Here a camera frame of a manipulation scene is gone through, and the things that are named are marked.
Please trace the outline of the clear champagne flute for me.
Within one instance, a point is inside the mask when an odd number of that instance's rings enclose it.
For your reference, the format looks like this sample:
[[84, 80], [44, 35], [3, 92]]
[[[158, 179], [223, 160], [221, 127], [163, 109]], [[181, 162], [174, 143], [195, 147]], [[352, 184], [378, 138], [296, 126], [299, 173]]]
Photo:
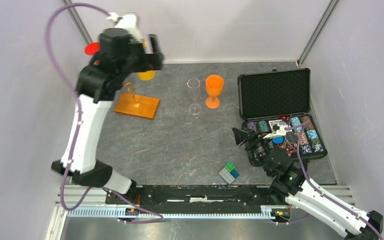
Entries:
[[188, 107], [188, 111], [192, 115], [198, 115], [201, 112], [201, 106], [198, 104], [198, 98], [200, 96], [201, 92], [201, 82], [196, 79], [192, 78], [187, 81], [187, 87], [188, 87], [188, 93], [192, 100], [191, 104]]

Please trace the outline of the orange plastic wine glass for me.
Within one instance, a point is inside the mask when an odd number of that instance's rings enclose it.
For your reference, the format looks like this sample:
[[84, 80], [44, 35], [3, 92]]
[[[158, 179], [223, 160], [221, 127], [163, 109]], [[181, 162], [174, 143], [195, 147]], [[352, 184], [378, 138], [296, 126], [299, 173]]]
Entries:
[[210, 75], [205, 80], [205, 90], [208, 98], [205, 104], [210, 109], [216, 109], [220, 106], [219, 96], [223, 91], [224, 79], [219, 75]]

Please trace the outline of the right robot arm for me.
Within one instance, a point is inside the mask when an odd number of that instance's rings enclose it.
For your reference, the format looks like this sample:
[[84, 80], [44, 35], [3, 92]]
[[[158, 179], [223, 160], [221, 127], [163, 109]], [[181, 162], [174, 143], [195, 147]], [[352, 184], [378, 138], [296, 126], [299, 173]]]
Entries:
[[302, 209], [346, 240], [381, 240], [384, 217], [379, 212], [367, 212], [346, 203], [310, 178], [301, 159], [300, 167], [296, 167], [286, 149], [269, 147], [270, 139], [284, 137], [293, 130], [278, 124], [268, 134], [232, 128], [236, 145], [245, 146], [253, 155], [251, 163], [273, 178], [268, 188], [269, 199], [275, 204]]

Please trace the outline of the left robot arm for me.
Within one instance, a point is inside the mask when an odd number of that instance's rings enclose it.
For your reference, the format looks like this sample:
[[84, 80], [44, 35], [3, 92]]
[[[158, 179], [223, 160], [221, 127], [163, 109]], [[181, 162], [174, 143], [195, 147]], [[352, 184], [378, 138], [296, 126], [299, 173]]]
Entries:
[[51, 169], [72, 177], [78, 185], [104, 188], [118, 192], [125, 204], [137, 198], [136, 182], [98, 160], [96, 151], [105, 117], [113, 104], [116, 92], [133, 73], [161, 70], [164, 54], [156, 34], [148, 35], [151, 53], [146, 53], [145, 41], [121, 28], [107, 28], [98, 41], [87, 45], [91, 57], [79, 72], [74, 89], [79, 105], [63, 157], [53, 161]]

